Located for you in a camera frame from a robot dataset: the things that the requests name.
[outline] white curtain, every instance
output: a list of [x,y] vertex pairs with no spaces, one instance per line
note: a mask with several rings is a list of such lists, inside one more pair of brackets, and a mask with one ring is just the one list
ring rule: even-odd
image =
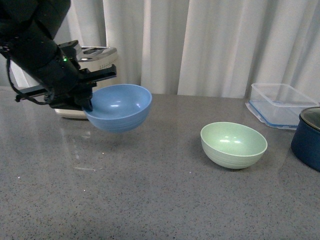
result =
[[285,83],[320,102],[319,0],[72,0],[56,41],[75,39],[116,47],[120,81],[152,93]]

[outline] container lid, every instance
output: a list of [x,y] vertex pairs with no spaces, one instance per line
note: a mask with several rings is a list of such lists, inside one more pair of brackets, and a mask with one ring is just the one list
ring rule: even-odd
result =
[[309,107],[300,113],[301,119],[310,127],[320,131],[320,107]]

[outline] plastic food container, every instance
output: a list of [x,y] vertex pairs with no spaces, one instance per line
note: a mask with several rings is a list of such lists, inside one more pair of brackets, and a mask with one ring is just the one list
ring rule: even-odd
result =
[[297,129],[302,110],[319,103],[288,84],[254,83],[248,109],[266,125],[279,129]]

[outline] white appliance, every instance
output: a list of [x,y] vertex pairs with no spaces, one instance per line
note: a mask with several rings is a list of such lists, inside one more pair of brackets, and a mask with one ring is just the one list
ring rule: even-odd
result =
[[[77,60],[82,69],[89,69],[91,72],[106,69],[112,64],[117,66],[118,52],[115,47],[104,46],[82,46],[77,50]],[[117,77],[98,81],[97,86],[92,90],[96,91],[110,85],[119,84]],[[55,109],[55,112],[63,118],[86,119],[83,111]]]

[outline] granite countertop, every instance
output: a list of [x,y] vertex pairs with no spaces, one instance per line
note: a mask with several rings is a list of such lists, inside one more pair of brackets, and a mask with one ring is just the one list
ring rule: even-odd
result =
[[[320,238],[320,172],[244,99],[154,94],[147,120],[114,134],[14,98],[0,88],[1,240]],[[268,149],[220,167],[201,146],[213,122],[249,126]]]

